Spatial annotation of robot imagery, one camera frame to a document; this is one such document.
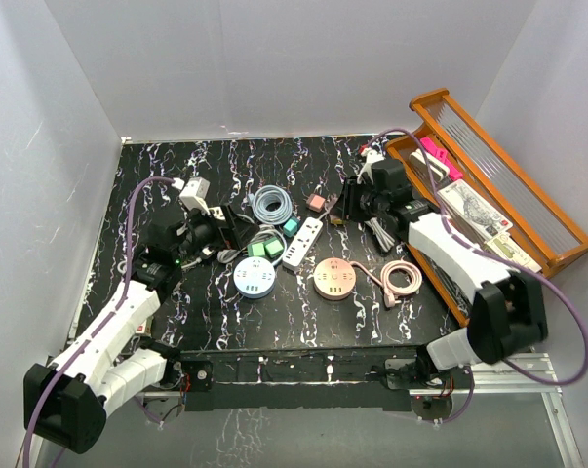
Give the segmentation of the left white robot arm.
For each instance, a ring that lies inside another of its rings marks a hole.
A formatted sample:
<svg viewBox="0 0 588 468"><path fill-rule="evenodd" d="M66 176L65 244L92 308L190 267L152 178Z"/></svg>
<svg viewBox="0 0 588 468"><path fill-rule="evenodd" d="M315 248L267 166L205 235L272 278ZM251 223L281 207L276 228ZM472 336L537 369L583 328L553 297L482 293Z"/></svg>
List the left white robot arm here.
<svg viewBox="0 0 588 468"><path fill-rule="evenodd" d="M203 251L241 250L257 231L256 223L227 205L152 224L130 251L128 280L97 317L48 365L35 364L24 376L24 444L39 436L82 454L96 443L107 418L142 389L177 386L183 366L171 347L147 345L122 363L116 359L178 287L187 259Z"/></svg>

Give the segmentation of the teal cube adapter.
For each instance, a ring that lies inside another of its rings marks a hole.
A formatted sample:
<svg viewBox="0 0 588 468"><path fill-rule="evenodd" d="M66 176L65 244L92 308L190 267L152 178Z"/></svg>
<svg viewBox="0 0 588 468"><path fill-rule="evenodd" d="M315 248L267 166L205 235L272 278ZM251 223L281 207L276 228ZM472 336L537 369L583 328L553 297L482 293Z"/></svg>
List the teal cube adapter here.
<svg viewBox="0 0 588 468"><path fill-rule="evenodd" d="M294 235L298 232L300 226L300 221L296 217L290 217L282 226L284 234L288 238L293 238Z"/></svg>

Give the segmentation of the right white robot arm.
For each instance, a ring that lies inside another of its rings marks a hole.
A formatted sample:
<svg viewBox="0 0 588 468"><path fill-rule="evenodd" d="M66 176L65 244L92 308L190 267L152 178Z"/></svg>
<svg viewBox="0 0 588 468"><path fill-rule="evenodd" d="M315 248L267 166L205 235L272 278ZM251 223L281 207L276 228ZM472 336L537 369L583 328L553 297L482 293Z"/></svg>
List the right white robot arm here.
<svg viewBox="0 0 588 468"><path fill-rule="evenodd" d="M453 230L440 209L417 199L403 164L383 159L365 175L347 178L333 209L344 220L381 219L402 242L431 259L471 306L466 327L420 347L416 375L436 387L451 369L496 364L548 335L543 293L531 271L488 258Z"/></svg>

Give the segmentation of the blue round power strip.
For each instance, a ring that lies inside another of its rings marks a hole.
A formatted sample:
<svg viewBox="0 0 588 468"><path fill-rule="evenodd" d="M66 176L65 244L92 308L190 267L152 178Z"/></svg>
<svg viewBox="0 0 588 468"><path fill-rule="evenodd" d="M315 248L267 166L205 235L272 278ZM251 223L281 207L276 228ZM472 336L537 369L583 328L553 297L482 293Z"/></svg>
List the blue round power strip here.
<svg viewBox="0 0 588 468"><path fill-rule="evenodd" d="M241 296L259 299L272 292L275 285L275 268L270 261L261 257L248 257L234 269L233 281Z"/></svg>

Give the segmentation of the pink round power strip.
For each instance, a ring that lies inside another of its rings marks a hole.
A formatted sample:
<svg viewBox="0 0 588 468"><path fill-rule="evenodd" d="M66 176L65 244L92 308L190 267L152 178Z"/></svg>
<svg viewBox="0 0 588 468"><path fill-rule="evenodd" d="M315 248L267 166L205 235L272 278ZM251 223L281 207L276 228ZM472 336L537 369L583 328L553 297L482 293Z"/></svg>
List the pink round power strip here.
<svg viewBox="0 0 588 468"><path fill-rule="evenodd" d="M331 301L345 299L356 284L353 266L342 258L330 257L319 262L313 272L315 291Z"/></svg>

